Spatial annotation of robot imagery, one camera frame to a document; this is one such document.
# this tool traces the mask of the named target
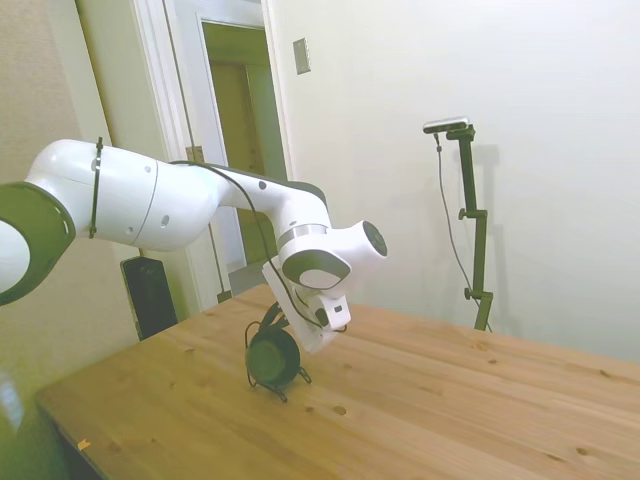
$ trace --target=headphones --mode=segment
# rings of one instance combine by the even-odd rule
[[[248,341],[249,328],[255,324],[259,324],[258,331]],[[249,385],[265,387],[283,402],[287,401],[287,397],[282,389],[297,375],[311,383],[311,378],[300,366],[300,350],[296,341],[284,330],[287,325],[289,321],[276,302],[269,307],[261,322],[252,322],[247,326],[244,339]]]

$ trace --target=metal ring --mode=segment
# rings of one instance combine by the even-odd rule
[[[93,181],[93,206],[91,207],[91,224],[89,225],[89,238],[93,238],[98,229],[96,228],[96,216],[98,213],[98,186],[100,185],[100,163],[102,162],[102,137],[98,137],[96,143],[96,175]]]
[[[287,242],[297,237],[303,237],[304,235],[310,235],[312,233],[324,235],[327,233],[327,227],[318,224],[298,225],[290,230],[287,230],[276,242],[278,250],[280,250]]]

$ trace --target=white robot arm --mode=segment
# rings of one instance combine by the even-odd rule
[[[384,239],[368,222],[331,228],[311,185],[200,166],[73,140],[46,147],[25,182],[0,185],[0,305],[32,291],[75,236],[168,251],[198,238],[218,206],[255,209],[277,239],[265,278],[303,348],[318,351],[349,322],[345,294],[386,257]]]

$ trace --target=wooden table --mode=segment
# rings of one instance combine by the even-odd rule
[[[39,396],[104,478],[640,479],[640,366],[353,306],[289,403],[252,390],[260,287]]]

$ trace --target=black speaker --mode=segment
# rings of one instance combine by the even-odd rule
[[[136,257],[124,260],[121,266],[138,317],[140,340],[176,325],[178,318],[162,262]]]

